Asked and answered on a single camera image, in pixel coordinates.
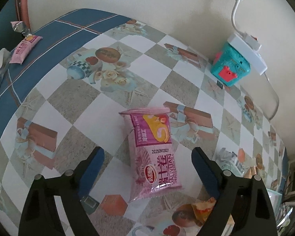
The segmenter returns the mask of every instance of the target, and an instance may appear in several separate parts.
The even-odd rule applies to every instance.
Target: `white wall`
[[[233,32],[230,14],[235,0],[28,0],[33,30],[77,8],[110,11],[147,23],[213,58]],[[244,0],[236,14],[238,27],[258,37],[268,77],[280,100],[272,123],[295,155],[295,13],[285,0]],[[270,115],[275,101],[263,76],[251,73],[243,86]]]

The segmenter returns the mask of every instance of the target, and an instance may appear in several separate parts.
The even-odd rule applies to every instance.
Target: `blue gripper pad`
[[[195,149],[191,153],[191,161],[208,194],[217,200],[219,198],[219,184],[213,171]]]
[[[92,189],[93,183],[97,178],[97,175],[104,163],[105,153],[103,148],[98,149],[93,160],[90,162],[89,166],[85,170],[83,176],[80,179],[79,183],[79,192],[78,195],[80,199],[87,196]]]

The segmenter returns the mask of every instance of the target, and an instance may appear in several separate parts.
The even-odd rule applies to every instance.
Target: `white power strip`
[[[268,67],[265,61],[257,52],[257,50],[260,49],[261,45],[257,42],[257,40],[253,39],[250,36],[248,37],[248,35],[245,36],[245,39],[247,39],[247,42],[252,45],[253,49],[237,33],[233,33],[227,39],[227,42],[235,50],[237,50],[260,75],[262,75],[268,69]]]

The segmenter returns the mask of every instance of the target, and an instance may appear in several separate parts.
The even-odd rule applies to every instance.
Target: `brand logo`
[[[145,166],[144,169],[145,177],[150,184],[153,184],[156,181],[156,171],[152,165]]]

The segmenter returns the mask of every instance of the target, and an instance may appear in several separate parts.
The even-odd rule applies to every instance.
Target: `red toy part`
[[[226,82],[229,82],[235,78],[237,78],[237,74],[233,73],[228,66],[224,66],[221,72],[219,72],[219,76]]]

